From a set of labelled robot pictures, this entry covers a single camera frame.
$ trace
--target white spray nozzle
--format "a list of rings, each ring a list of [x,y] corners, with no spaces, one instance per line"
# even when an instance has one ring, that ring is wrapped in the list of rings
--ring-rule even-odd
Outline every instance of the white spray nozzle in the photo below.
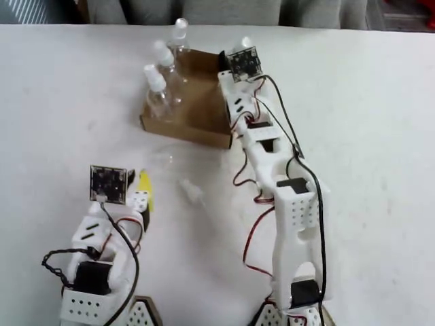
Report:
[[[159,64],[162,66],[168,67],[173,65],[174,63],[174,55],[164,41],[158,40],[154,42],[154,54],[156,55],[156,59]]]
[[[153,92],[162,92],[166,88],[166,82],[163,76],[158,72],[156,66],[146,65],[143,68],[143,72]]]
[[[248,37],[245,36],[244,38],[242,38],[241,41],[236,43],[236,46],[232,49],[233,52],[238,52],[238,51],[242,51],[242,50],[246,50],[249,48],[252,48],[252,40]]]
[[[248,36],[245,36],[244,38],[242,38],[241,45],[242,45],[245,49],[252,48],[252,40],[251,40]]]
[[[174,39],[184,39],[186,37],[187,28],[189,23],[184,18],[178,18],[175,22],[172,36]]]
[[[192,204],[198,204],[201,202],[204,193],[200,187],[194,185],[189,179],[180,180],[179,185],[184,190]]]

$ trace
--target mounting hole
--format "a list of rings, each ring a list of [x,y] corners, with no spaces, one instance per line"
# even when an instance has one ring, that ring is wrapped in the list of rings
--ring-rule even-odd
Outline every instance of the mounting hole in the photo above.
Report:
[[[312,228],[305,228],[302,231],[298,232],[298,237],[302,241],[310,241],[313,240],[317,236],[317,229]]]

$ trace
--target robotic arm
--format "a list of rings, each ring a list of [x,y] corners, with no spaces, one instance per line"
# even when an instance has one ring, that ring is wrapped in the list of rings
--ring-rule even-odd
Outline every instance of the robotic arm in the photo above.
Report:
[[[91,166],[90,199],[97,202],[91,204],[73,235],[71,249],[51,251],[43,260],[43,266],[64,284],[62,326],[125,326],[133,317],[132,325],[161,325],[151,298],[133,295],[139,271],[135,256],[152,207],[144,171],[137,189],[127,194],[134,176],[134,171]],[[48,258],[55,253],[73,253],[65,274],[48,265]]]
[[[330,257],[330,253],[325,245],[329,238],[326,222],[330,191],[305,162],[276,83],[262,74],[255,47],[244,39],[225,57],[227,65],[218,78],[230,126],[238,134],[254,168],[260,193],[273,198],[275,203],[273,310],[282,317],[282,325],[287,325],[283,316],[298,315],[307,320],[312,307],[318,305],[318,321],[323,325],[321,303],[330,298],[331,292],[326,287],[326,256]],[[276,119],[274,105],[261,96],[263,83],[268,79],[278,92],[293,137]],[[306,262],[313,264],[315,275],[296,277],[299,267]],[[253,321],[252,325],[264,322],[257,317],[260,322]]]

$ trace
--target black wire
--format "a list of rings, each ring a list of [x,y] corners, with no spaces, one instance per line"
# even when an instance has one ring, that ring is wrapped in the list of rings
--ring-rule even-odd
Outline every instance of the black wire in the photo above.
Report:
[[[42,259],[42,263],[41,265],[45,268],[47,268],[49,271],[51,271],[51,273],[53,273],[54,275],[56,275],[57,277],[60,278],[60,281],[63,284],[63,287],[69,287],[72,288],[73,284],[68,282],[67,277],[65,276],[65,274],[63,274],[63,271],[60,268],[53,268],[52,266],[50,266],[48,264],[48,260],[51,256],[53,255],[57,255],[58,253],[85,253],[87,254],[89,257],[91,258],[95,258],[95,249],[88,247],[87,249],[83,249],[83,248],[71,248],[71,249],[58,249],[58,250],[51,250],[47,255],[45,255]]]
[[[319,315],[320,315],[320,322],[321,325],[325,325],[324,322],[324,316],[323,312],[321,311],[321,305],[323,303],[323,300],[325,298],[325,291],[326,291],[326,248],[325,248],[325,228],[324,228],[324,199],[321,194],[321,187],[320,182],[315,173],[305,165],[300,160],[300,153],[298,152],[298,149],[296,146],[293,145],[293,153],[294,158],[299,163],[301,167],[303,167],[313,178],[315,189],[317,192],[317,199],[319,200],[319,228],[320,228],[320,244],[321,244],[321,268],[322,268],[322,276],[321,276],[321,292],[319,297]]]
[[[269,79],[269,80],[271,81],[273,87],[275,88],[275,90],[276,90],[276,92],[277,92],[277,94],[278,94],[279,104],[281,105],[281,108],[282,108],[282,110],[283,110],[283,112],[284,112],[285,120],[287,120],[288,126],[290,127],[290,130],[292,131],[293,138],[294,138],[294,142],[295,142],[295,143],[298,145],[298,147],[299,147],[300,156],[301,156],[302,158],[304,158],[304,154],[303,154],[302,149],[301,149],[301,147],[300,147],[300,143],[299,143],[298,137],[296,136],[296,133],[294,132],[293,125],[292,125],[292,123],[290,122],[290,118],[288,117],[287,111],[285,110],[285,106],[284,106],[283,98],[282,98],[282,96],[281,96],[281,92],[279,91],[279,88],[278,88],[277,83],[275,83],[275,80],[273,80],[273,78],[272,78],[271,76],[269,76],[269,75],[261,75],[260,77],[257,77],[257,78],[255,78],[254,80],[259,80],[259,79]]]
[[[130,299],[135,293],[135,289],[137,286],[137,279],[139,278],[139,260],[137,258],[136,251],[133,248],[133,245],[131,244],[130,240],[127,238],[125,233],[120,229],[119,225],[115,223],[114,219],[110,216],[109,212],[107,212],[106,208],[104,207],[104,202],[101,202],[100,206],[103,212],[107,215],[107,218],[112,224],[112,226],[114,227],[114,229],[118,231],[118,233],[124,239],[125,243],[127,244],[128,248],[131,251],[131,254],[133,255],[133,259],[135,260],[135,265],[136,265],[135,279],[133,281],[133,285],[131,286],[131,290],[128,293],[127,298],[122,303],[121,307],[119,307],[118,310],[113,314],[113,316],[110,317],[110,319],[104,324],[104,326],[109,326],[121,315],[122,311],[125,309],[125,307],[127,307],[127,304],[130,302]]]
[[[269,114],[273,117],[273,119],[277,122],[278,126],[281,128],[281,130],[284,132],[284,134],[287,136],[288,141],[294,145],[293,140],[290,138],[289,134],[284,130],[283,126],[281,125],[281,123],[278,121],[277,117],[275,117],[275,115],[272,113],[272,111],[268,108],[268,106],[266,105],[265,102],[259,100],[258,98],[255,98],[256,101],[260,102],[261,104],[264,105],[264,107],[266,108],[266,110],[269,112]]]

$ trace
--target gray fabric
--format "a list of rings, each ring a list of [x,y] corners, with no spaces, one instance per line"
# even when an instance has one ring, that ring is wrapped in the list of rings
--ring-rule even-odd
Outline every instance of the gray fabric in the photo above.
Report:
[[[367,0],[88,0],[92,22],[286,25],[366,29]]]

